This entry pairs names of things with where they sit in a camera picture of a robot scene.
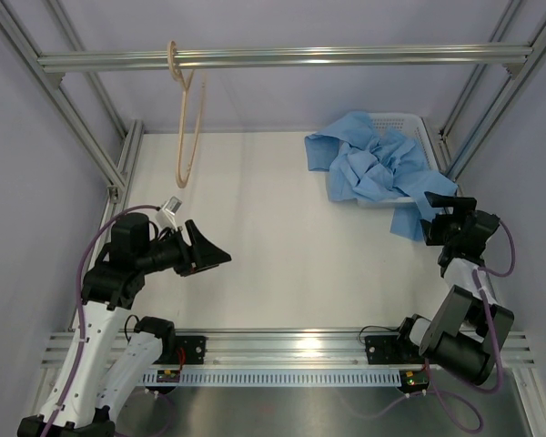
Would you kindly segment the white perforated plastic basket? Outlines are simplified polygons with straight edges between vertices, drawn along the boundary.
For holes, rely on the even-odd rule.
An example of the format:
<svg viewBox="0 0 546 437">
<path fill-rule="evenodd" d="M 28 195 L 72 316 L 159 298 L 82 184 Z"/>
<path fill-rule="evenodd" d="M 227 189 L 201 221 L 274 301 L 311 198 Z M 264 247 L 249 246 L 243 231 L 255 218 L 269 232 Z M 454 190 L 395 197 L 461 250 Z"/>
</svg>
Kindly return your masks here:
<svg viewBox="0 0 546 437">
<path fill-rule="evenodd" d="M 429 169 L 440 170 L 433 152 L 428 129 L 421 117 L 409 113 L 395 112 L 370 112 L 369 117 L 381 136 L 389 129 L 395 129 L 406 137 L 414 138 L 422 150 Z M 357 205 L 361 208 L 410 208 L 414 206 L 414 201 L 410 197 L 399 197 L 380 202 L 358 200 Z"/>
</svg>

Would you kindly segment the blue button-up shirt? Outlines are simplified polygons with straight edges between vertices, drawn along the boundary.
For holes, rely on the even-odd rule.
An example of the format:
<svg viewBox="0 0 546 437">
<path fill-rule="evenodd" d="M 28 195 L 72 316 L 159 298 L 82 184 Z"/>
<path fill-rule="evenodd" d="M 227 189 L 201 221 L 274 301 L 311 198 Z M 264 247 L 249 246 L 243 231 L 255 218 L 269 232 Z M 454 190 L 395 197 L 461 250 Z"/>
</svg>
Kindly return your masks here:
<svg viewBox="0 0 546 437">
<path fill-rule="evenodd" d="M 395 129 L 382 136 L 369 112 L 351 111 L 304 138 L 308 170 L 325 172 L 327 195 L 333 202 L 380 202 L 410 197 L 414 206 L 395 208 L 390 225 L 394 235 L 423 241 L 420 220 L 439 212 L 425 192 L 454 196 L 457 185 L 430 170 L 414 138 Z"/>
</svg>

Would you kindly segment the beige wooden clothes hanger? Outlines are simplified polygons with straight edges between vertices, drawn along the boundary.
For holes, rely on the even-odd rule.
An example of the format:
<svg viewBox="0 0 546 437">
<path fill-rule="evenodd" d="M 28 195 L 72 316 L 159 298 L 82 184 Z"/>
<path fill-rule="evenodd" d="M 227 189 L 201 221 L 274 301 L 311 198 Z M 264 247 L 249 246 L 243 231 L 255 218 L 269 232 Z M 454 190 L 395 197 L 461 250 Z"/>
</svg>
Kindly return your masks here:
<svg viewBox="0 0 546 437">
<path fill-rule="evenodd" d="M 192 69 L 185 75 L 181 63 L 177 61 L 178 49 L 174 40 L 167 43 L 167 66 L 172 79 L 181 88 L 180 114 L 177 132 L 177 156 L 175 164 L 175 180 L 181 189 L 187 187 L 196 160 L 197 147 L 199 142 L 200 129 L 204 120 L 206 105 L 207 77 L 203 76 L 200 84 L 199 107 L 195 118 L 194 131 L 192 136 L 191 150 L 186 152 L 185 132 L 187 126 L 187 115 L 189 98 L 197 70 Z"/>
</svg>

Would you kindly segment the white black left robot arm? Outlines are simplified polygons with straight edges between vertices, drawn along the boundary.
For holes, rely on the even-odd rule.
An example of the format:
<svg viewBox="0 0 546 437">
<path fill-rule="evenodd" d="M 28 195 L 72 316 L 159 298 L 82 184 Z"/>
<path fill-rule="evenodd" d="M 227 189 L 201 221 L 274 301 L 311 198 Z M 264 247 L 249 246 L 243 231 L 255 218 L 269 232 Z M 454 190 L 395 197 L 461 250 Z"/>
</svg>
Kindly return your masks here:
<svg viewBox="0 0 546 437">
<path fill-rule="evenodd" d="M 179 353 L 173 322 L 144 317 L 120 358 L 107 363 L 147 275 L 172 269 L 188 277 L 232 260 L 191 219 L 152 237 L 149 209 L 132 207 L 112 217 L 102 228 L 110 240 L 95 264 L 77 270 L 78 327 L 72 344 L 40 412 L 22 419 L 18 435 L 114 435 L 121 409 L 145 371 Z"/>
</svg>

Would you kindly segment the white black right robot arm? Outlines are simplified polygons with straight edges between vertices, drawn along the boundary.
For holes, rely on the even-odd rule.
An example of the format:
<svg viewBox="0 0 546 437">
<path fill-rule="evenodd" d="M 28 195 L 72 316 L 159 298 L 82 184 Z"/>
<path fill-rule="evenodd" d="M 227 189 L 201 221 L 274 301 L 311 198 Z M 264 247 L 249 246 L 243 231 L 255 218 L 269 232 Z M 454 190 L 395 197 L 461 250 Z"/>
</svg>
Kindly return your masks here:
<svg viewBox="0 0 546 437">
<path fill-rule="evenodd" d="M 394 351 L 404 361 L 418 357 L 438 364 L 461 381 L 485 392 L 482 385 L 501 369 L 501 347 L 514 322 L 490 290 L 489 277 L 505 278 L 515 268 L 515 244 L 506 224 L 477 209 L 475 198 L 450 197 L 427 191 L 433 208 L 450 209 L 420 222 L 425 243 L 441 248 L 440 275 L 450 286 L 434 318 L 418 314 L 399 326 Z M 503 229 L 510 245 L 510 265 L 498 272 L 485 265 L 488 241 Z"/>
</svg>

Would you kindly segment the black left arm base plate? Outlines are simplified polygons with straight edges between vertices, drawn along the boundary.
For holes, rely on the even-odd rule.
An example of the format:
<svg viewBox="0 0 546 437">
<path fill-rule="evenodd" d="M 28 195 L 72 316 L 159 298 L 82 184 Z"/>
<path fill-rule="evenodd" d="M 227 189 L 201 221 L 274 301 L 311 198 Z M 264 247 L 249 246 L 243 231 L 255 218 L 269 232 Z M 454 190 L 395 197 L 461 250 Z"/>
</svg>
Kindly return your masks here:
<svg viewBox="0 0 546 437">
<path fill-rule="evenodd" d="M 207 349 L 207 338 L 200 335 L 172 335 L 162 341 L 162 352 L 156 364 L 203 365 Z"/>
</svg>

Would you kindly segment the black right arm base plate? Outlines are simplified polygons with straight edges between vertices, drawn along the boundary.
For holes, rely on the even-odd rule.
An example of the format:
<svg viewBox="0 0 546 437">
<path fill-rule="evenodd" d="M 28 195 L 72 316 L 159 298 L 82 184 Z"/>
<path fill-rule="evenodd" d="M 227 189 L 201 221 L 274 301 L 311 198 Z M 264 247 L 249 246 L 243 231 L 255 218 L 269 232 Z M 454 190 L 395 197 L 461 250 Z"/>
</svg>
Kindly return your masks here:
<svg viewBox="0 0 546 437">
<path fill-rule="evenodd" d="M 424 362 L 419 356 L 419 348 L 398 335 L 368 335 L 364 338 L 364 345 L 370 365 L 422 365 Z"/>
</svg>

